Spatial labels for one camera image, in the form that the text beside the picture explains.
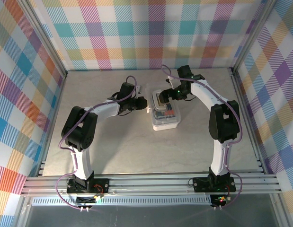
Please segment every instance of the plastic container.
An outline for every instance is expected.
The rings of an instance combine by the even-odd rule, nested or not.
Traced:
[[[157,97],[161,91],[171,88],[167,82],[149,83],[146,85],[147,113],[151,113],[152,127],[155,131],[173,129],[181,121],[177,101],[169,99],[169,103],[161,104]]]

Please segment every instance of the plaid wallpaper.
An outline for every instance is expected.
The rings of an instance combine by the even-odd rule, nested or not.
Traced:
[[[31,0],[70,70],[230,67],[265,0]]]
[[[239,73],[262,155],[293,218],[293,0],[277,2]]]
[[[0,227],[36,168],[61,82],[16,0],[0,0]]]

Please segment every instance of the white platform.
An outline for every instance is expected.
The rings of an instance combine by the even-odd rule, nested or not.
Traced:
[[[218,93],[236,99],[227,69],[197,69]],[[164,81],[160,70],[72,71],[66,80],[43,175],[62,175],[73,170],[68,151],[58,142],[71,109],[103,102],[119,91],[126,76],[133,75],[139,85]],[[181,122],[175,129],[154,131],[146,110],[133,111],[98,123],[90,159],[95,174],[206,172],[213,158],[213,139],[208,131],[209,111],[199,99],[178,101]],[[230,169],[256,170],[257,162],[243,123],[243,140],[234,145]]]

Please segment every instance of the purple cable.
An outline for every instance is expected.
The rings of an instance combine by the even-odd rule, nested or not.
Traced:
[[[228,156],[228,152],[229,152],[229,146],[230,145],[233,145],[233,144],[236,144],[236,143],[239,143],[241,140],[242,140],[242,136],[243,136],[243,132],[242,132],[242,125],[241,125],[241,121],[240,121],[240,118],[239,116],[237,115],[237,113],[235,112],[235,110],[227,103],[225,102],[223,99],[221,99],[210,87],[206,86],[205,84],[203,84],[202,82],[198,81],[198,80],[194,80],[194,79],[184,79],[184,78],[179,78],[179,77],[174,77],[171,75],[171,70],[168,66],[166,65],[161,65],[161,70],[166,74],[168,75],[169,77],[172,77],[174,79],[179,79],[179,80],[185,80],[185,81],[190,81],[190,82],[194,82],[194,83],[197,83],[197,84],[200,84],[202,85],[203,87],[205,87],[210,93],[212,93],[220,102],[224,103],[230,110],[231,112],[233,113],[233,115],[235,116],[237,122],[238,122],[238,125],[239,125],[239,129],[240,129],[240,136],[239,138],[236,140],[236,141],[233,141],[233,142],[230,142],[229,144],[227,144],[226,146],[226,149],[225,149],[225,155],[224,155],[224,163],[225,163],[225,168],[226,170],[237,176],[239,179],[240,179],[240,189],[239,189],[239,192],[238,194],[236,195],[236,197],[228,204],[226,204],[224,207],[227,207],[229,205],[231,205],[237,198],[238,196],[241,194],[241,191],[242,191],[242,187],[243,187],[243,181],[242,181],[242,178],[237,174],[237,173],[234,173],[232,172],[229,168],[228,168],[228,165],[227,165],[227,156]]]
[[[115,100],[115,101],[111,101],[111,102],[105,102],[105,103],[100,103],[100,104],[97,104],[97,105],[95,105],[95,106],[93,106],[93,107],[91,107],[90,109],[88,109],[83,115],[82,115],[82,117],[79,119],[79,121],[63,136],[63,138],[60,140],[60,142],[59,142],[59,148],[60,149],[63,149],[63,150],[69,150],[73,155],[74,155],[74,160],[75,160],[75,169],[77,169],[78,168],[78,162],[77,162],[77,158],[76,158],[76,154],[75,154],[75,151],[73,151],[72,149],[70,149],[70,148],[65,148],[65,147],[62,147],[62,143],[63,143],[63,141],[65,141],[65,139],[72,133],[72,131],[74,131],[75,130],[75,128],[83,121],[83,119],[86,117],[86,115],[89,113],[89,112],[91,112],[92,110],[94,110],[95,108],[97,108],[97,107],[99,107],[99,106],[102,106],[102,105],[107,105],[107,104],[112,104],[112,103],[119,103],[119,102],[122,102],[122,101],[124,101],[124,100],[126,100],[126,99],[128,99],[128,98],[130,98],[130,97],[132,97],[132,95],[133,95],[133,92],[136,90],[136,87],[137,87],[137,80],[136,80],[136,78],[135,77],[133,77],[133,76],[128,76],[127,78],[126,78],[126,82],[127,82],[127,80],[129,79],[129,78],[133,78],[134,79],[134,81],[135,81],[135,87],[134,87],[134,89],[132,90],[132,92],[128,95],[128,96],[126,96],[126,97],[124,97],[124,98],[122,98],[122,99],[119,99],[119,100]],[[72,207],[72,208],[75,208],[75,209],[78,209],[78,210],[80,210],[80,208],[79,207],[76,207],[76,206],[73,206],[73,205],[71,205],[70,203],[68,203],[61,195],[60,195],[60,193],[58,192],[58,183],[59,183],[59,181],[62,179],[62,178],[64,178],[64,177],[66,177],[66,176],[71,176],[71,175],[73,175],[73,174],[75,174],[77,172],[77,170],[75,170],[74,172],[72,172],[72,173],[69,173],[69,174],[64,174],[63,176],[61,176],[61,177],[59,177],[59,179],[57,180],[57,182],[56,182],[56,185],[55,185],[55,190],[56,190],[56,192],[57,192],[57,194],[58,194],[58,196],[60,197],[60,199],[62,199],[67,205],[69,205],[70,207]]]

